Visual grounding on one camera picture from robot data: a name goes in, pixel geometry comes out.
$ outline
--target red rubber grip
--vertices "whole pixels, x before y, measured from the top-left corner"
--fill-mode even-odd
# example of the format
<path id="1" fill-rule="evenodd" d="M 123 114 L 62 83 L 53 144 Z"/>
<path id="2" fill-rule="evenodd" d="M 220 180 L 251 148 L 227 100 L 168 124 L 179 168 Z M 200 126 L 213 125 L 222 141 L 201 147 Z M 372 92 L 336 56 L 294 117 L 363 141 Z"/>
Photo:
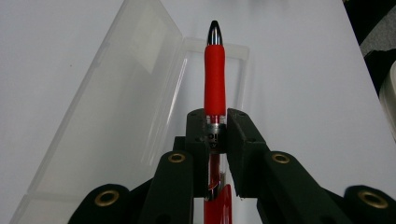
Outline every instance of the red rubber grip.
<path id="1" fill-rule="evenodd" d="M 205 49 L 205 113 L 225 115 L 225 52 L 222 45 Z"/>

